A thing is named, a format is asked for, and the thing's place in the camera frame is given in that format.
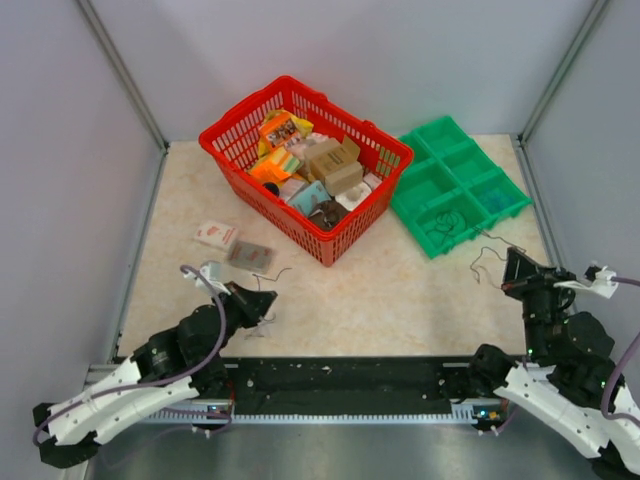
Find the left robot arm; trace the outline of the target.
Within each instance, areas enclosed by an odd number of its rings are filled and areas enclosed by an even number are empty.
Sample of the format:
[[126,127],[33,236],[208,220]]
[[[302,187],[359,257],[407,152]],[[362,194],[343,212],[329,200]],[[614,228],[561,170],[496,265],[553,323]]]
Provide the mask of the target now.
[[138,421],[177,402],[217,398],[230,388],[220,351],[239,329],[258,326],[274,291],[234,282],[169,329],[152,335],[111,373],[77,396],[34,407],[33,443],[41,461],[66,469]]

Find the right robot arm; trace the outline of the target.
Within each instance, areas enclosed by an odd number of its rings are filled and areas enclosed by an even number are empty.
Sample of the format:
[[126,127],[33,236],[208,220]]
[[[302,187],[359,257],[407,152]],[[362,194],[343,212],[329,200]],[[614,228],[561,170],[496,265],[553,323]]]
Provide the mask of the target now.
[[639,405],[623,370],[639,347],[632,341],[619,361],[614,340],[587,311],[570,313],[580,292],[609,299],[635,279],[590,266],[583,279],[544,266],[510,247],[501,291],[522,305],[527,353],[521,359],[482,344],[458,377],[443,386],[454,403],[498,397],[561,435],[601,479],[639,476]]

